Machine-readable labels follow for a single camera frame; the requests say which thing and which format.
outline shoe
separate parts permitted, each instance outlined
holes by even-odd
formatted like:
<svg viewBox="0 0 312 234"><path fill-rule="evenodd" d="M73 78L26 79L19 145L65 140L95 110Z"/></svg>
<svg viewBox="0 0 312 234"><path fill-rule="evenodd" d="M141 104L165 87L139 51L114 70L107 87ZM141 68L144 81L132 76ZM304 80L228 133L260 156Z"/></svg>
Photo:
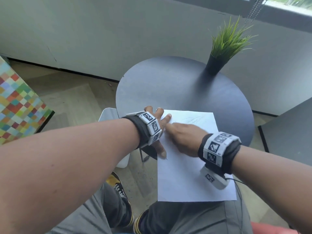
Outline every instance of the shoe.
<svg viewBox="0 0 312 234"><path fill-rule="evenodd" d="M143 213L141 213L141 215L135 220L134 224L133 224L133 232L135 234L142 234L140 232L140 224L142 219L148 214L149 210L145 210Z"/></svg>
<svg viewBox="0 0 312 234"><path fill-rule="evenodd" d="M133 215L133 210L131 207L131 204L128 200L128 197L124 191L124 188L122 186L122 183L119 179L119 177L117 176L117 174L115 172L112 172L111 175L107 178L106 182L113 187L121 196L121 198L123 199L124 203L127 206L127 211L130 211L130 214L127 215L128 218L127 220L123 220L121 221L121 223L119 224L118 227L130 227L133 225L135 217Z"/></svg>

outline pant leg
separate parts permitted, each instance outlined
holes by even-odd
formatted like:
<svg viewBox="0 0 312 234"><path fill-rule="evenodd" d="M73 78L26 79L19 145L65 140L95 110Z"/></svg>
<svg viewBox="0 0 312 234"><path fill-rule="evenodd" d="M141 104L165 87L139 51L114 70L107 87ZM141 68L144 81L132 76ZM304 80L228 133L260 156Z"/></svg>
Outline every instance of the pant leg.
<svg viewBox="0 0 312 234"><path fill-rule="evenodd" d="M83 205L47 234L112 234L126 215L126 205L109 184L102 187Z"/></svg>
<svg viewBox="0 0 312 234"><path fill-rule="evenodd" d="M155 202L142 217L142 234L252 234L250 217L236 188L236 201Z"/></svg>

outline person's right hand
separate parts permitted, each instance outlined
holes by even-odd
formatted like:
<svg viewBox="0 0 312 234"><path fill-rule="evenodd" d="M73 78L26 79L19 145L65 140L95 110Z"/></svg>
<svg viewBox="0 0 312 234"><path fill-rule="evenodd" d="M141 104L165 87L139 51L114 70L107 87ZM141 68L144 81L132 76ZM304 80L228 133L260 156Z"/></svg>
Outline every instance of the person's right hand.
<svg viewBox="0 0 312 234"><path fill-rule="evenodd" d="M172 139L181 153L191 157L197 157L201 141L207 131L191 124L172 123L166 124L165 132Z"/></svg>

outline multicolored mosaic pattern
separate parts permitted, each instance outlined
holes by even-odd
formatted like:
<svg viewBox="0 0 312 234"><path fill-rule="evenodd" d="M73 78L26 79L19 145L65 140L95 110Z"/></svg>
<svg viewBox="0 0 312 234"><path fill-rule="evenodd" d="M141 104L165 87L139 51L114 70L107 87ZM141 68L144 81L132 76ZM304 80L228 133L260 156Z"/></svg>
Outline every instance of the multicolored mosaic pattern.
<svg viewBox="0 0 312 234"><path fill-rule="evenodd" d="M0 145L34 134L51 113L0 57Z"/></svg>

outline white chair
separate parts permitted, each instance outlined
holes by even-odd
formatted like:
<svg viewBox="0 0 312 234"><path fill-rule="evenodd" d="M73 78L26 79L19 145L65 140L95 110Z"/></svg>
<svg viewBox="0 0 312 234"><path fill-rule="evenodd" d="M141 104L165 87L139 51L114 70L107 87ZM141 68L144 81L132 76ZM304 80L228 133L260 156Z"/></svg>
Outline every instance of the white chair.
<svg viewBox="0 0 312 234"><path fill-rule="evenodd" d="M115 108L105 108L101 114L101 116L99 117L99 121L107 121L107 120L114 120L114 119L118 119L118 113L117 113L117 109ZM124 157L118 164L117 167L118 168L125 168L128 165L128 161L129 161L129 156L130 154L128 154L126 157Z"/></svg>

